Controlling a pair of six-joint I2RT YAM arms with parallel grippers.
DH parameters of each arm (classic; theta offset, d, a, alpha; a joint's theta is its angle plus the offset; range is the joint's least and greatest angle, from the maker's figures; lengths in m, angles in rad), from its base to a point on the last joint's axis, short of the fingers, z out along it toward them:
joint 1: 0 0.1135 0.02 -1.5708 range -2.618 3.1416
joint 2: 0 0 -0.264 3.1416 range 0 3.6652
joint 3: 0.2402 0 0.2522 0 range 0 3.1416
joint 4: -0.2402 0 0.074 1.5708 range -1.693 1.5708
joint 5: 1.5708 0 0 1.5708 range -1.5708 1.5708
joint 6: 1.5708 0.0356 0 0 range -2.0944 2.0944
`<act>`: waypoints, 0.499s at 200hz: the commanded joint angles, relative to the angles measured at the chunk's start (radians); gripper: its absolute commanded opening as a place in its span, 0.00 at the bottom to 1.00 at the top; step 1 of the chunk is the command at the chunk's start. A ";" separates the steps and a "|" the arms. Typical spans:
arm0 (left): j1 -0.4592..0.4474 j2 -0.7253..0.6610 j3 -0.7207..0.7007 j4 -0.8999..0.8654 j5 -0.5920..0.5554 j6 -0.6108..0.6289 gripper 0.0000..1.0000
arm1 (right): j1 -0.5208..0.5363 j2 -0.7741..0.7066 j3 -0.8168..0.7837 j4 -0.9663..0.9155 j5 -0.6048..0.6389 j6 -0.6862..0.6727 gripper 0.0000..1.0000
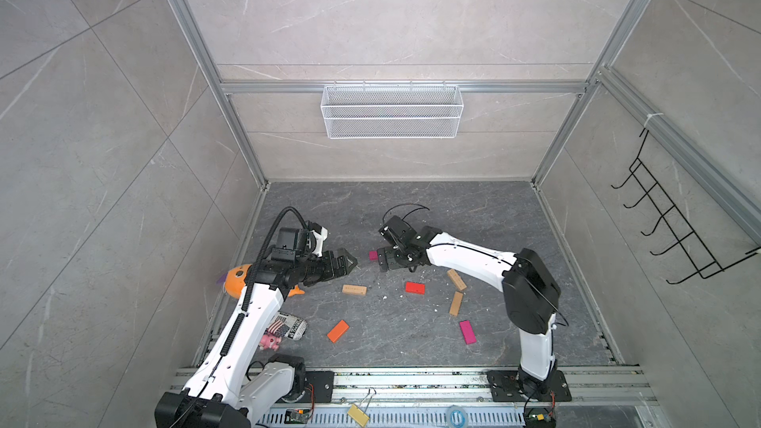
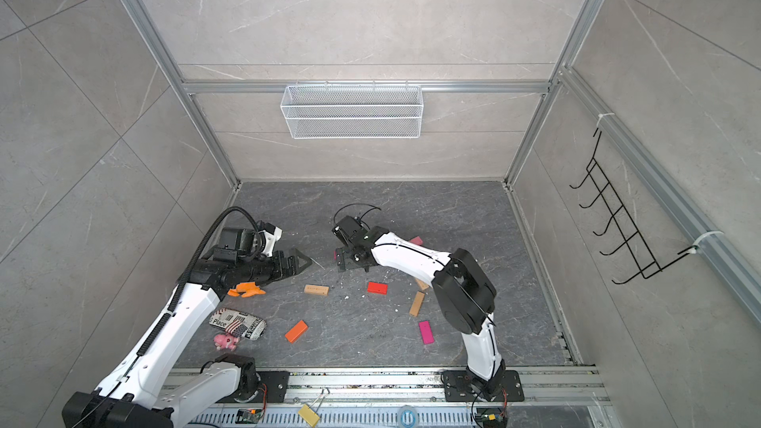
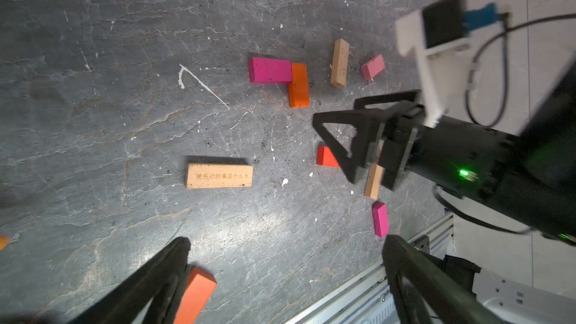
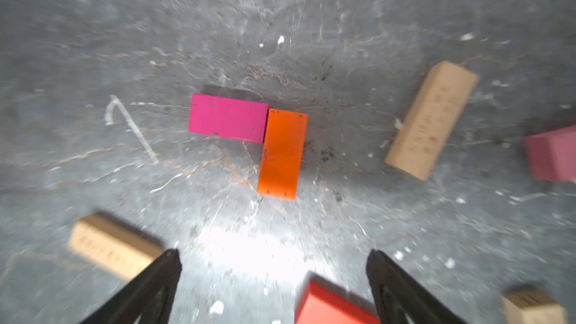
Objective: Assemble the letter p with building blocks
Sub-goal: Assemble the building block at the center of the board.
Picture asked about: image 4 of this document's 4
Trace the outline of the magenta block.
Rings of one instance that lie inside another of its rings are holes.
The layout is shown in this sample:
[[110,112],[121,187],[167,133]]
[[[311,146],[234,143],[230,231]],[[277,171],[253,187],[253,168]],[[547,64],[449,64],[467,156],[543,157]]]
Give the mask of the magenta block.
[[263,144],[269,106],[246,100],[193,94],[188,130],[194,134]]

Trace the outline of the red block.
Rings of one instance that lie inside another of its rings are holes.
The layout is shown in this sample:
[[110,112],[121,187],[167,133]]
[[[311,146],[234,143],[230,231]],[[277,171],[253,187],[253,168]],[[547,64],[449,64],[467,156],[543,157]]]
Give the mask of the red block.
[[295,309],[295,324],[380,324],[373,314],[310,282]]

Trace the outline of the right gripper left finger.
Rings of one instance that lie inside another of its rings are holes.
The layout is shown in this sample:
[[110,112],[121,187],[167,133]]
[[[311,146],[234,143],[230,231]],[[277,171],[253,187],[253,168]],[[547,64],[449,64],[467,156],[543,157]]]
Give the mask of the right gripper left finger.
[[168,323],[181,273],[179,251],[175,248],[165,250],[82,322]]

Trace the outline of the orange block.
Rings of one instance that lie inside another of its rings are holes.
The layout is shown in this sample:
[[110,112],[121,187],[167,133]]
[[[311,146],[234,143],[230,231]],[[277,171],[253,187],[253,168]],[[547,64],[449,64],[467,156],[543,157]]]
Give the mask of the orange block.
[[256,192],[294,200],[304,151],[308,116],[279,109],[268,111]]

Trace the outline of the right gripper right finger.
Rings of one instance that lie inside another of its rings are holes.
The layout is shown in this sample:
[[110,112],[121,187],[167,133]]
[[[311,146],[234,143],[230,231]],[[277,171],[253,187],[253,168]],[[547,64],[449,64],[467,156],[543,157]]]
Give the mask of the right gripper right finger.
[[382,251],[370,251],[366,274],[381,323],[465,324]]

